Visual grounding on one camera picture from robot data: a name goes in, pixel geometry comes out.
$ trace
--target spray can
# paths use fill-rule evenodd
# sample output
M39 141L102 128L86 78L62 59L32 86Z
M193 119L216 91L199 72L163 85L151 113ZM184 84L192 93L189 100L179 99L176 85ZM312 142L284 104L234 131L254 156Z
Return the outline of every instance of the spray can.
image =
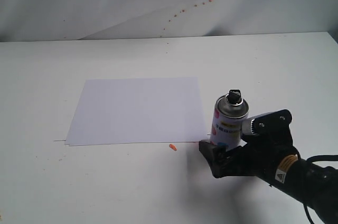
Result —
M218 98L212 120L210 142L226 146L228 150L240 143L242 121L248 117L249 105L242 98L241 91L232 89Z

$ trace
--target orange paint speck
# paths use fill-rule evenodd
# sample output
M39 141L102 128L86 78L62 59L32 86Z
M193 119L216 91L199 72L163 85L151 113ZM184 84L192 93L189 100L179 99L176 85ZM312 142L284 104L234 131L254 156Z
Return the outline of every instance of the orange paint speck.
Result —
M173 145L173 144L170 144L170 145L169 145L169 147L170 147L172 150L174 150L174 151L177 151L177 148L176 148L176 146L175 146L175 145Z

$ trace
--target paint stain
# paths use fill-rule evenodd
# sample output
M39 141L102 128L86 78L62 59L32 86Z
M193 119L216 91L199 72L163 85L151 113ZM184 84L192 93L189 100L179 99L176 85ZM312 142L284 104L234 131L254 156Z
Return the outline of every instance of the paint stain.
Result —
M170 147L172 150L177 151L177 148L176 148L176 146L175 146L174 144L170 144L169 147Z

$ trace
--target warning label sticker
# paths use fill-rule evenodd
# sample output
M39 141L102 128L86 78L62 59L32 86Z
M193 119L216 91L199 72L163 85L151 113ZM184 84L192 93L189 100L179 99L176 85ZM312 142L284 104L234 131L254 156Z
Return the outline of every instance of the warning label sticker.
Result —
M285 182L285 177L286 177L286 173L288 172L288 170L290 169L290 167L292 166L292 164L294 164L296 161L298 161L298 157L297 155L288 155L287 157L285 157L279 164L277 170L276 170L276 175L275 175L275 179L278 182L284 183Z
M284 183L285 177L286 177L286 172L284 172L283 170L279 170L279 169L276 170L276 176L275 176L275 179L276 179L278 182Z

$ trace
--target black spray cap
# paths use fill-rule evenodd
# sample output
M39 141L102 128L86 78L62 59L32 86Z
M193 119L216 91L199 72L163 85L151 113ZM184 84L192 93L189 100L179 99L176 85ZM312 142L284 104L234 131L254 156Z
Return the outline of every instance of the black spray cap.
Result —
M228 94L228 101L231 104L239 104L242 101L241 91L239 89L231 89Z

